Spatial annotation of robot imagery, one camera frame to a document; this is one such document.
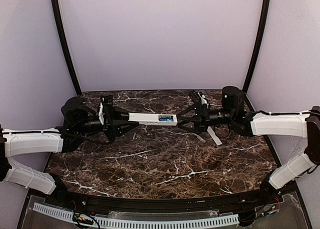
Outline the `clear handled tester screwdriver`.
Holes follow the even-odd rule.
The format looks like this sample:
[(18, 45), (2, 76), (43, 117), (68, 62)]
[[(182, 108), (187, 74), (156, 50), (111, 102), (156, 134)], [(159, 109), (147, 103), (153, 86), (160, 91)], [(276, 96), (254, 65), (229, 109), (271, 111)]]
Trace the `clear handled tester screwdriver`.
[(196, 137), (197, 137), (202, 143), (206, 143), (206, 140), (203, 139), (200, 135), (196, 134)]

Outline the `white remote control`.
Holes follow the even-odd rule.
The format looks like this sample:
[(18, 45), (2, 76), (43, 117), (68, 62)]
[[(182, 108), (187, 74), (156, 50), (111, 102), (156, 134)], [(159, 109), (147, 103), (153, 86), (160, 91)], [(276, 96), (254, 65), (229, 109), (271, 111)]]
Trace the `white remote control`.
[[(174, 122), (159, 121), (159, 115), (171, 115), (174, 117)], [(139, 125), (147, 126), (173, 126), (178, 124), (178, 119), (175, 114), (152, 114), (152, 113), (129, 113), (128, 121), (138, 122)]]

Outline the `white remote battery cover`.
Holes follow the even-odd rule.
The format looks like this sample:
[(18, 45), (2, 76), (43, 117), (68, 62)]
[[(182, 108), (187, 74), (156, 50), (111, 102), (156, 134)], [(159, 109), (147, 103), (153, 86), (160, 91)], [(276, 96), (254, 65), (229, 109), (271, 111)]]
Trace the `white remote battery cover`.
[(211, 126), (209, 126), (207, 128), (207, 132), (208, 134), (210, 135), (210, 137), (212, 138), (212, 140), (214, 141), (214, 143), (217, 145), (217, 146), (221, 146), (222, 145), (222, 142), (221, 140), (219, 139), (219, 137), (216, 135), (215, 131), (213, 130), (213, 128)]

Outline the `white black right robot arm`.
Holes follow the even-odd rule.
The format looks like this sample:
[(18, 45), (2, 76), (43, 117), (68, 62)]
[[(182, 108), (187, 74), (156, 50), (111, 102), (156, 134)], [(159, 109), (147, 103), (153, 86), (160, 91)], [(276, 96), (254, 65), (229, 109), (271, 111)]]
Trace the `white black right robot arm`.
[(307, 139), (306, 148), (275, 169), (261, 190), (275, 191), (320, 164), (320, 108), (301, 112), (245, 111), (245, 93), (235, 86), (222, 89), (220, 109), (211, 109), (201, 92), (189, 94), (193, 105), (177, 114), (180, 129), (200, 134), (209, 127), (228, 125), (245, 137), (276, 135)]

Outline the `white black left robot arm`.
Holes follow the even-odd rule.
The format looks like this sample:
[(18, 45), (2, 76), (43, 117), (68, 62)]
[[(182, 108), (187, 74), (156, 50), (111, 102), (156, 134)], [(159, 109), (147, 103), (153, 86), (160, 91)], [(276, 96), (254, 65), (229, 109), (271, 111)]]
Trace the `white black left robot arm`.
[(14, 156), (33, 153), (69, 153), (83, 142), (100, 146), (112, 144), (117, 137), (139, 126), (130, 113), (113, 105), (112, 96), (102, 96), (97, 111), (87, 107), (79, 96), (61, 108), (62, 126), (44, 130), (0, 130), (0, 180), (34, 189), (46, 195), (65, 190), (57, 175), (23, 165)]

